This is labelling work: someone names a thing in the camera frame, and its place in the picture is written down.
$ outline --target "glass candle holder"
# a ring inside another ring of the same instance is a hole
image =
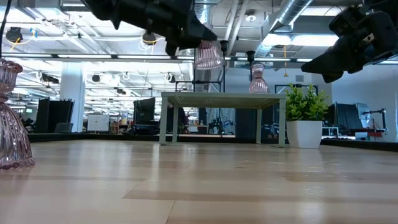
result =
[[[249,87],[250,93],[270,93],[267,82],[262,78],[264,65],[256,63],[252,65],[252,80]]]
[[[221,50],[210,41],[202,41],[196,52],[195,68],[211,70],[223,66]]]
[[[22,67],[0,59],[0,170],[35,164],[27,131],[18,115],[5,102],[16,85]]]

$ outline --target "green leaves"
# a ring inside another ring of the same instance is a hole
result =
[[[289,84],[291,92],[285,90],[286,118],[288,121],[321,121],[326,114],[328,105],[325,100],[328,98],[325,91],[315,94],[313,85],[308,87],[307,95],[303,95],[301,88],[296,88]]]

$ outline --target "white flower pot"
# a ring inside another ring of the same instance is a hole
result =
[[[319,148],[322,140],[322,121],[288,121],[286,125],[291,147]]]

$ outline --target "white pillar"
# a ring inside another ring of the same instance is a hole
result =
[[[83,131],[85,112],[86,75],[81,62],[64,62],[61,76],[60,100],[74,101],[71,123],[72,132]]]

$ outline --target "potted plant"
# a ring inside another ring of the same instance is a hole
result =
[[[328,105],[325,91],[315,94],[313,85],[304,95],[301,88],[290,84],[286,90],[287,138],[290,146],[299,148],[318,148],[322,140],[322,121]]]

